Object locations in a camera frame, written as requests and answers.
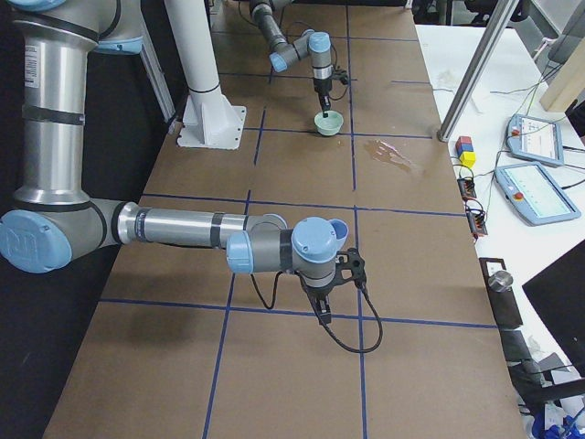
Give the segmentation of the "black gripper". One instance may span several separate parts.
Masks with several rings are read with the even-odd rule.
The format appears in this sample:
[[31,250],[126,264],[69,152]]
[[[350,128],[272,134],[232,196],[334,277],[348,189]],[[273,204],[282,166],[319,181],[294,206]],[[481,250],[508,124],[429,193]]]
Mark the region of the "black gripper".
[[331,324],[331,307],[328,295],[332,292],[333,287],[326,285],[324,287],[313,287],[306,282],[305,277],[299,274],[301,287],[308,297],[310,305],[314,311],[317,311],[320,324],[328,326]]
[[318,95],[321,112],[324,118],[329,117],[330,111],[330,92],[332,90],[332,79],[317,79],[314,78],[314,90]]

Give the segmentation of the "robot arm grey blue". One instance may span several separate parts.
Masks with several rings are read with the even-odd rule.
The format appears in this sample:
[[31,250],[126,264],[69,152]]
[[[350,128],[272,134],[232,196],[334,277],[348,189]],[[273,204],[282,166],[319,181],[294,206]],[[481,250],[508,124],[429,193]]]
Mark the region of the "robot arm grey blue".
[[[24,96],[20,75],[24,39],[11,22],[8,5],[1,6],[1,210],[12,204],[21,182],[24,124],[19,110]],[[187,165],[155,166],[163,142],[163,127],[154,121],[154,95],[138,60],[90,56],[90,123],[85,183],[95,196],[135,201],[142,191],[163,193],[186,185],[188,194],[233,194],[243,169],[233,155],[215,162],[198,162],[193,153],[181,157]],[[75,329],[85,325],[97,294],[111,269],[114,250],[101,250],[52,274],[21,272],[1,262],[1,328],[32,336],[60,323]]]
[[276,72],[283,72],[307,57],[311,59],[314,90],[318,95],[324,118],[331,110],[330,91],[334,66],[331,57],[331,41],[326,32],[309,28],[290,43],[281,31],[273,14],[283,10],[292,1],[251,0],[250,18],[259,28],[270,47],[270,61]]

